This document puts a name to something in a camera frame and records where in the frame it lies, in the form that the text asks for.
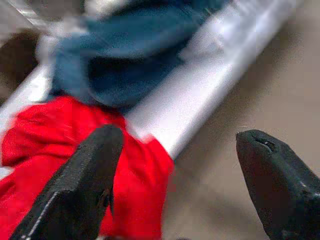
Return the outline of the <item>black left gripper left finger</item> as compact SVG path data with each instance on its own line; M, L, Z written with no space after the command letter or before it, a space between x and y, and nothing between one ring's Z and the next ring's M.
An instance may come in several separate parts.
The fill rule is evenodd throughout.
M124 135L96 128L46 183L9 240L96 240L108 206Z

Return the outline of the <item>red mesh jersey white label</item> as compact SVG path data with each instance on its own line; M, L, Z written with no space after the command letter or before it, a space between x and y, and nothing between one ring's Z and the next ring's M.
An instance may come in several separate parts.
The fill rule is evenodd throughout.
M141 142L127 132L123 116L61 96L16 115L2 144L2 165L12 173L0 180L0 240L9 240L45 184L96 128L113 124L124 135L114 178L113 209L99 233L160 239L162 212L174 162L154 138Z

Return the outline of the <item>blue denim garment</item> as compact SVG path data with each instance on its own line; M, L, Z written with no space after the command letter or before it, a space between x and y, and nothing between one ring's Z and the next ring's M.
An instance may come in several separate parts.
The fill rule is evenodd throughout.
M84 18L53 52L50 99L128 110L184 63L181 51L228 0L133 0L109 18Z

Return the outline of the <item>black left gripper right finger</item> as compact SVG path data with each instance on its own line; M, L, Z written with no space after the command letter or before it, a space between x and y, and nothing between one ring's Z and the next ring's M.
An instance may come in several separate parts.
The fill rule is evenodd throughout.
M320 178L285 142L256 129L236 134L251 201L270 240L320 240Z

